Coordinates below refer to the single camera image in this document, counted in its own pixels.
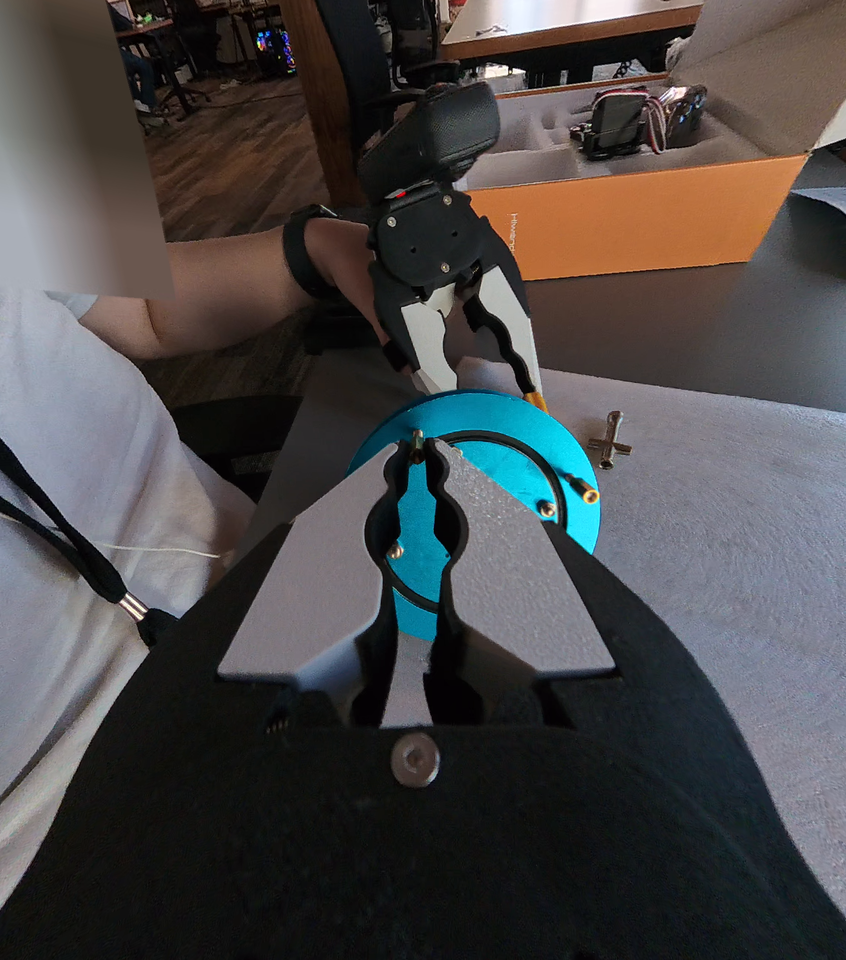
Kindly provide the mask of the clear parts bag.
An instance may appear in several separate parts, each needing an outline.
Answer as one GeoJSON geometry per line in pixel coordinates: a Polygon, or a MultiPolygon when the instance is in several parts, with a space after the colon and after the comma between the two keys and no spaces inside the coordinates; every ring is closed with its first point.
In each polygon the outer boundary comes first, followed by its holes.
{"type": "Polygon", "coordinates": [[[648,142],[656,153],[693,145],[707,99],[702,84],[672,86],[652,98],[648,142]]]}

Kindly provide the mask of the person's left hand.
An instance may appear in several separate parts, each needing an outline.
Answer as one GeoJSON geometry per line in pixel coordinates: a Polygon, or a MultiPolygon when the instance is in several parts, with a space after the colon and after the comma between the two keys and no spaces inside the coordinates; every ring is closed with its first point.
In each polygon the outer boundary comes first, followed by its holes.
{"type": "Polygon", "coordinates": [[[381,345],[389,342],[374,307],[369,266],[375,256],[367,246],[369,229],[361,222],[316,218],[308,222],[305,242],[309,257],[325,282],[368,320],[381,345]]]}

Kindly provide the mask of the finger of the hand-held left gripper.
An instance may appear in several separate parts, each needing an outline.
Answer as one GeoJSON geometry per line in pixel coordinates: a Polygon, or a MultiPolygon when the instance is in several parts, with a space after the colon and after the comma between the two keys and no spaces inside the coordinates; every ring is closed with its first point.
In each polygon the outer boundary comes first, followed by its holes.
{"type": "Polygon", "coordinates": [[[437,289],[424,301],[401,308],[409,342],[416,359],[411,361],[412,383],[427,395],[457,389],[457,377],[444,352],[445,321],[453,309],[454,289],[437,289]]]}
{"type": "Polygon", "coordinates": [[[526,307],[511,288],[501,266],[484,270],[475,292],[463,305],[470,329],[495,341],[524,397],[540,397],[542,386],[532,324],[526,307]]]}

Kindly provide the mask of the long wooden table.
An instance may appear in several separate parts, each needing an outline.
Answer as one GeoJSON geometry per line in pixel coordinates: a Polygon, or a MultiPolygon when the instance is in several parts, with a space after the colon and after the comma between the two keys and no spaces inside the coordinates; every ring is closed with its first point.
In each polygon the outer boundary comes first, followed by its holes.
{"type": "Polygon", "coordinates": [[[696,1],[467,1],[441,44],[451,60],[693,28],[696,1]]]}

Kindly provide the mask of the dark grey desk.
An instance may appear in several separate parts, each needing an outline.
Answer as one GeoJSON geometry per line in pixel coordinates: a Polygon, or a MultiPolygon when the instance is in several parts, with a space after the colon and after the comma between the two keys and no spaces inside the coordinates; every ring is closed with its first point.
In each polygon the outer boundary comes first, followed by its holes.
{"type": "MultiPolygon", "coordinates": [[[[846,216],[791,196],[747,263],[531,282],[543,368],[846,413],[846,216]]],[[[330,489],[417,397],[376,348],[326,351],[250,540],[330,489]]]]}

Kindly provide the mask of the black servo motor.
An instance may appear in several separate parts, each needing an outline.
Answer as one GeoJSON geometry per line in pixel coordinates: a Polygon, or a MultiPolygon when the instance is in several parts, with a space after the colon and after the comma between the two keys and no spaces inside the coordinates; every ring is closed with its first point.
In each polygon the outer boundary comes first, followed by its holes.
{"type": "Polygon", "coordinates": [[[645,142],[645,89],[604,91],[594,100],[590,120],[569,128],[571,140],[591,162],[631,156],[645,142]]]}

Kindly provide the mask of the colourfully lit computer case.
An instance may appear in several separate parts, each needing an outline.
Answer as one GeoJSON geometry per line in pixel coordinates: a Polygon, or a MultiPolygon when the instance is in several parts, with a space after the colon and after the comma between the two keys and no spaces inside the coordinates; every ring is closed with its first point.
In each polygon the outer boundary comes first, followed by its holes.
{"type": "Polygon", "coordinates": [[[296,76],[296,63],[288,33],[282,26],[256,30],[254,37],[264,78],[296,76]]]}

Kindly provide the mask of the black high back chair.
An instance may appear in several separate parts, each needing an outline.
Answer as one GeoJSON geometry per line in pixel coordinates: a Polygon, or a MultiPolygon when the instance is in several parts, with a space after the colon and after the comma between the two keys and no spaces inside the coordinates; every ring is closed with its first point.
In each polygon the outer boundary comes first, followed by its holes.
{"type": "Polygon", "coordinates": [[[384,53],[367,2],[318,1],[316,6],[344,78],[355,151],[392,126],[398,105],[434,85],[458,82],[459,63],[437,59],[435,2],[386,3],[391,54],[384,53]]]}

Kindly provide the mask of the black wristband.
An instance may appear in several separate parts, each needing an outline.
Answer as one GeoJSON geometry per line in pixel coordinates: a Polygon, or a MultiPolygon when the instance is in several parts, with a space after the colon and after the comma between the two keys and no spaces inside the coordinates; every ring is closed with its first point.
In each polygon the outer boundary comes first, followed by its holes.
{"type": "Polygon", "coordinates": [[[311,298],[323,301],[340,296],[337,288],[327,282],[312,261],[306,244],[306,228],[311,220],[338,220],[338,215],[323,204],[309,204],[294,211],[283,227],[283,254],[293,279],[311,298]]]}

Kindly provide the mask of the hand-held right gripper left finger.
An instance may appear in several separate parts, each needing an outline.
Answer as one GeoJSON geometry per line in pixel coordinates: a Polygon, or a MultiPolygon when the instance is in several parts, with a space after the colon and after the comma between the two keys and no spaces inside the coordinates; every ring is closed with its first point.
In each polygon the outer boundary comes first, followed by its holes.
{"type": "Polygon", "coordinates": [[[402,494],[392,443],[302,512],[218,675],[322,691],[345,723],[379,726],[397,653],[387,554],[402,494]]]}

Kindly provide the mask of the metal socket wrench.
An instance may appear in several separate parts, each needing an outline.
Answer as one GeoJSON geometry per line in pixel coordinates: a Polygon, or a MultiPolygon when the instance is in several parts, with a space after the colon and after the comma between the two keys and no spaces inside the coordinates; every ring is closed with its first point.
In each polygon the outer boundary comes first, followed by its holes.
{"type": "Polygon", "coordinates": [[[597,454],[598,467],[601,470],[611,470],[615,465],[615,458],[629,456],[632,453],[632,446],[623,443],[618,439],[623,414],[620,410],[609,412],[606,418],[606,429],[601,437],[589,438],[587,441],[587,450],[597,454]]]}

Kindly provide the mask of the wooden pillar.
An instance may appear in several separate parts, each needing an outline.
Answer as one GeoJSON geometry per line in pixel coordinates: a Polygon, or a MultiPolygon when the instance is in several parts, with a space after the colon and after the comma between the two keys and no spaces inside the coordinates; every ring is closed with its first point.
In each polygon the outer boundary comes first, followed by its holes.
{"type": "Polygon", "coordinates": [[[331,39],[314,1],[282,1],[280,7],[331,199],[338,208],[360,208],[366,199],[355,172],[348,96],[331,39]]]}

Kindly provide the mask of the blue round base plate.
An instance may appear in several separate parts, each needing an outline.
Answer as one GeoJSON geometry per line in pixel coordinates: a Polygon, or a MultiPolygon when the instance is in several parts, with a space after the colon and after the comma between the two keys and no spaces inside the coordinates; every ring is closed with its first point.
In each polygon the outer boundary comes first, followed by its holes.
{"type": "MultiPolygon", "coordinates": [[[[492,390],[425,396],[383,421],[357,450],[347,474],[388,445],[409,441],[415,431],[459,449],[537,519],[561,526],[582,547],[594,550],[600,507],[586,503],[568,478],[577,477],[595,488],[597,477],[576,438],[549,414],[492,390]]],[[[436,636],[441,573],[449,554],[433,532],[436,502],[423,465],[409,469],[398,509],[403,552],[388,561],[398,625],[402,632],[431,642],[436,636]]]]}

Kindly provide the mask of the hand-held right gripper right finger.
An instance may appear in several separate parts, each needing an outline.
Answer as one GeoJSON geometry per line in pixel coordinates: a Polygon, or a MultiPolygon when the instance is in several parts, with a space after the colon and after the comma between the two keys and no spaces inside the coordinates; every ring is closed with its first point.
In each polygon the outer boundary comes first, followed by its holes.
{"type": "Polygon", "coordinates": [[[616,666],[550,534],[481,469],[426,441],[434,534],[449,553],[425,674],[436,724],[489,719],[504,694],[545,681],[603,677],[616,666]]]}

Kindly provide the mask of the person's left forearm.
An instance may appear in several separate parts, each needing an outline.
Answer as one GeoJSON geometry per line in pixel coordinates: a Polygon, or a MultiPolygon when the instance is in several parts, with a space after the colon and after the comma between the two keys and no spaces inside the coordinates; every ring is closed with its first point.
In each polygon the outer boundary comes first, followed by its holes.
{"type": "Polygon", "coordinates": [[[80,323],[134,361],[245,342],[313,304],[286,265],[282,237],[277,227],[168,244],[174,298],[103,295],[80,323]]]}

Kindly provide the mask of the orange cardboard box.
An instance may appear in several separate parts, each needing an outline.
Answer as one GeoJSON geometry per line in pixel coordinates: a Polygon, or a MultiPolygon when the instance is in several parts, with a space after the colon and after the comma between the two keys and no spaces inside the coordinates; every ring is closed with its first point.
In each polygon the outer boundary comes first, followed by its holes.
{"type": "Polygon", "coordinates": [[[501,95],[466,174],[527,281],[749,260],[814,149],[846,139],[846,1],[705,2],[653,93],[701,85],[691,146],[586,160],[569,128],[611,84],[501,95]]]}

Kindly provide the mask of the white foam sheet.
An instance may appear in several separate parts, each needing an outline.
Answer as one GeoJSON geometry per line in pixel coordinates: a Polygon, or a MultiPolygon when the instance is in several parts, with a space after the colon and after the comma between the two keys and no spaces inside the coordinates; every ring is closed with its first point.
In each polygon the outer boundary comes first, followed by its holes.
{"type": "Polygon", "coordinates": [[[846,414],[544,369],[598,470],[596,554],[690,649],[846,915],[846,414]]]}

